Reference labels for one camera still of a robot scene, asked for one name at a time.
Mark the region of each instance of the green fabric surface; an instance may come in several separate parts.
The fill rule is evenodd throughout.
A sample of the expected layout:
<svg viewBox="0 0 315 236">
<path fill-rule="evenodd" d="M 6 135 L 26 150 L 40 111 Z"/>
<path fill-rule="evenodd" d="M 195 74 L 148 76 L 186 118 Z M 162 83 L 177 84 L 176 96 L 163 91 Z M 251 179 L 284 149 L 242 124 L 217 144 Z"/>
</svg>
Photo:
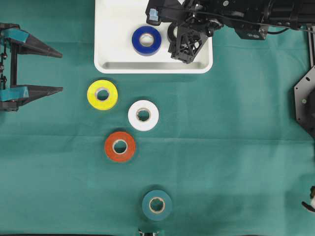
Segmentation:
<svg viewBox="0 0 315 236">
<path fill-rule="evenodd" d="M 206 74 L 104 75 L 94 66 L 94 7 L 93 0 L 1 5 L 0 22 L 20 24 L 63 53 L 19 56 L 18 83 L 64 91 L 0 113 L 0 233 L 312 235 L 315 215 L 300 203 L 314 184 L 314 142 L 294 120 L 292 90 L 310 67 L 306 34 L 248 41 L 224 28 Z M 117 86 L 110 111 L 87 101 L 97 79 Z M 160 111 L 149 132 L 127 120 L 142 98 Z M 115 130 L 137 143 L 126 164 L 103 150 Z M 173 200 L 161 222 L 141 210 L 153 189 Z"/>
</svg>

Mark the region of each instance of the wire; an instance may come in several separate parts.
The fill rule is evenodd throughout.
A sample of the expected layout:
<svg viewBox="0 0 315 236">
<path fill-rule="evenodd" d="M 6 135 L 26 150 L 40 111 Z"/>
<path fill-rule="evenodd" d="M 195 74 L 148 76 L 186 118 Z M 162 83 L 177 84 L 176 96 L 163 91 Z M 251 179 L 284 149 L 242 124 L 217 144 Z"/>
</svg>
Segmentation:
<svg viewBox="0 0 315 236">
<path fill-rule="evenodd" d="M 277 32 L 270 32 L 270 31 L 268 31 L 268 34 L 273 34 L 273 35 L 276 35 L 276 34 L 281 34 L 281 33 L 286 32 L 287 30 L 288 30 L 288 28 L 283 29 L 283 30 L 281 30 L 281 31 L 277 31 Z"/>
<path fill-rule="evenodd" d="M 176 9 L 176 8 L 171 8 L 171 7 L 157 7 L 157 9 L 168 9 L 168 10 L 175 10 L 175 11 L 183 11 L 183 12 L 191 12 L 191 13 L 197 13 L 197 14 L 204 14 L 204 15 L 211 15 L 211 16 L 217 16 L 217 17 L 221 17 L 221 18 L 226 18 L 228 20 L 232 20 L 232 21 L 238 21 L 238 22 L 243 22 L 246 24 L 251 24 L 251 25 L 260 25 L 260 26 L 269 26 L 269 27 L 277 27 L 277 28 L 284 28 L 284 29 L 291 29 L 291 27 L 288 26 L 275 26 L 272 24 L 266 24 L 266 23 L 254 23 L 254 22 L 250 22 L 250 21 L 246 21 L 246 20 L 242 20 L 242 19 L 235 19 L 235 18 L 231 18 L 228 16 L 223 16 L 220 14 L 216 14 L 216 13 L 210 13 L 210 12 L 205 12 L 205 11 L 193 11 L 193 10 L 186 10 L 186 9 Z M 315 34 L 315 31 L 312 30 L 308 30 L 308 29 L 301 29 L 298 28 L 297 30 L 299 31 L 305 31 L 305 32 L 309 32 L 312 34 Z"/>
</svg>

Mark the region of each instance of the yellow tape roll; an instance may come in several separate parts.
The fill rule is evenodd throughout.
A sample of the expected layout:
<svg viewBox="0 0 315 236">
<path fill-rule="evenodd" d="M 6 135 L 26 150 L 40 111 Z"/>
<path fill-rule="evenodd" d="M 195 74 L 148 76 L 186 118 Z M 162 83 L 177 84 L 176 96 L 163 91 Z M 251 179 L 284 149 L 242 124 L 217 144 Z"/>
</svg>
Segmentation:
<svg viewBox="0 0 315 236">
<path fill-rule="evenodd" d="M 98 93 L 103 90 L 108 92 L 108 98 L 106 98 L 104 101 L 97 98 Z M 98 80 L 91 84 L 88 89 L 87 96 L 89 103 L 94 108 L 101 111 L 111 109 L 113 106 L 115 106 L 118 100 L 118 92 L 115 85 L 107 80 Z"/>
</svg>

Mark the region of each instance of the white plastic part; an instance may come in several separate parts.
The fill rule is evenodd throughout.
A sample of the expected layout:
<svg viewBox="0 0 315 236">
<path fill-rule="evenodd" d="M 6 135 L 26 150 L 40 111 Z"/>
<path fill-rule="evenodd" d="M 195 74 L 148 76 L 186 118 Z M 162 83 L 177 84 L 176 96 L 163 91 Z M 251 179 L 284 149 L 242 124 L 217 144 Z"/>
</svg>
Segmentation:
<svg viewBox="0 0 315 236">
<path fill-rule="evenodd" d="M 311 206 L 315 209 L 315 198 L 311 200 Z"/>
<path fill-rule="evenodd" d="M 138 117 L 140 111 L 147 111 L 149 118 L 141 121 Z M 133 128 L 139 131 L 149 131 L 158 123 L 159 113 L 156 105 L 147 100 L 140 100 L 132 104 L 128 111 L 128 120 Z"/>
<path fill-rule="evenodd" d="M 151 21 L 158 21 L 158 11 L 154 8 L 151 8 L 150 9 L 150 20 Z"/>
<path fill-rule="evenodd" d="M 212 38 L 209 38 L 194 62 L 182 63 L 168 52 L 167 29 L 155 27 L 161 34 L 160 50 L 150 57 L 135 52 L 131 38 L 145 26 L 148 0 L 95 0 L 94 64 L 104 74 L 201 74 L 213 63 Z"/>
</svg>

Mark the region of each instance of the tape roll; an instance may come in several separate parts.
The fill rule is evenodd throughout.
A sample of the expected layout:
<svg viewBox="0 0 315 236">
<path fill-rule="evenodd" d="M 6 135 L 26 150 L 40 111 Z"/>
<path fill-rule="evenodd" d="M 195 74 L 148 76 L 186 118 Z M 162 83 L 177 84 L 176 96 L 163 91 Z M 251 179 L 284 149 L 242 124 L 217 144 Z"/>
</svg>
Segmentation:
<svg viewBox="0 0 315 236">
<path fill-rule="evenodd" d="M 119 141 L 123 141 L 126 144 L 126 149 L 122 153 L 118 153 L 114 149 L 115 144 Z M 115 162 L 127 162 L 133 157 L 136 151 L 136 142 L 133 137 L 126 132 L 115 132 L 106 139 L 104 149 L 109 159 Z"/>
<path fill-rule="evenodd" d="M 134 49 L 143 56 L 155 54 L 161 47 L 161 43 L 162 37 L 160 33 L 151 26 L 140 27 L 132 36 Z"/>
<path fill-rule="evenodd" d="M 154 201 L 159 202 L 158 208 L 153 205 Z M 147 193 L 142 201 L 142 210 L 146 217 L 150 220 L 161 221 L 173 210 L 173 203 L 167 193 L 162 190 L 153 190 Z"/>
<path fill-rule="evenodd" d="M 149 113 L 146 121 L 141 121 L 138 117 L 141 111 Z M 128 111 L 128 120 L 133 128 L 139 131 L 149 131 L 158 123 L 159 113 L 155 104 L 147 100 L 140 100 L 132 104 Z"/>
<path fill-rule="evenodd" d="M 107 91 L 108 97 L 105 100 L 98 99 L 98 93 Z M 109 110 L 115 106 L 118 100 L 118 92 L 115 85 L 107 80 L 98 80 L 90 85 L 87 93 L 89 103 L 98 110 Z"/>
</svg>

